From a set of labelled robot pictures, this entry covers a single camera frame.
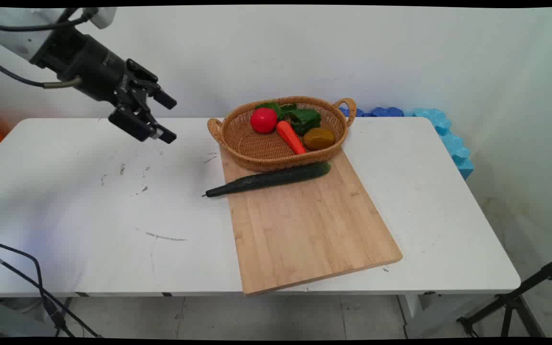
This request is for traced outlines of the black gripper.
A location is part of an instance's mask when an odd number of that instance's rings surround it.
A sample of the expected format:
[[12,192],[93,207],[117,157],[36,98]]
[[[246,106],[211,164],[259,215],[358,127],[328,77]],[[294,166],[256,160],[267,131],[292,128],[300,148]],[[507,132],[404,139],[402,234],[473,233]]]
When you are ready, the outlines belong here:
[[60,81],[79,77],[75,88],[95,101],[116,106],[109,122],[136,140],[151,138],[171,144],[177,139],[158,123],[147,105],[148,98],[169,110],[177,105],[158,85],[158,77],[131,59],[121,59],[90,35],[72,27],[57,29],[30,62],[52,70]]

